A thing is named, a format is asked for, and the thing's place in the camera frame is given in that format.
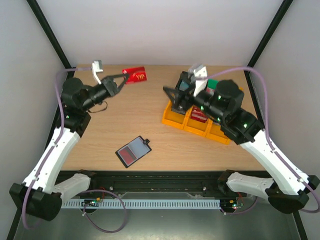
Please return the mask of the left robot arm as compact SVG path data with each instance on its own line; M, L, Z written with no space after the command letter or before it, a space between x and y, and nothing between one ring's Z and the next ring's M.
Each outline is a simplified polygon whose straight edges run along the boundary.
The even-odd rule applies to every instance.
M51 221L65 202L89 189L94 174L86 170L59 184L56 180L91 120L90 109L117 95L128 78L129 74L108 75L95 86L84 85L76 77L63 83L62 92L58 94L60 117L46 150L24 181L14 183L9 190L23 218L31 215Z

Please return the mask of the black leather card holder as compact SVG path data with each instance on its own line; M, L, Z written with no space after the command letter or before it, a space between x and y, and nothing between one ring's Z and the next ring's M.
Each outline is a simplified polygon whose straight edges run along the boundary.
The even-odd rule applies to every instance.
M152 151L152 148L149 146L150 140L149 139L144 139L141 135L130 141L129 143L125 144L121 148L119 148L116 152L115 155L118 157L120 162L123 164L123 166L127 169L130 166L132 166L135 162L143 158L145 155L147 155L149 152ZM131 165L127 166L124 161L121 159L119 155L119 151L123 149L124 147L129 147L130 150L133 152L133 154L136 156L136 160L134 163Z

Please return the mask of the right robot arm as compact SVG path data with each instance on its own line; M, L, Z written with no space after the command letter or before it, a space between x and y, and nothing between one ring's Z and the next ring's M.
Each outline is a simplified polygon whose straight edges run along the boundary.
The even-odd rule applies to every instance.
M250 153L269 173L269 178L254 177L226 170L217 180L218 191L224 196L245 193L268 201L284 214L303 211L309 201L308 193L320 180L300 171L272 143L266 124L242 108L244 92L232 79L217 82L213 93L200 87L187 75L188 88L163 87L172 106L198 107L209 119L219 124L223 134Z

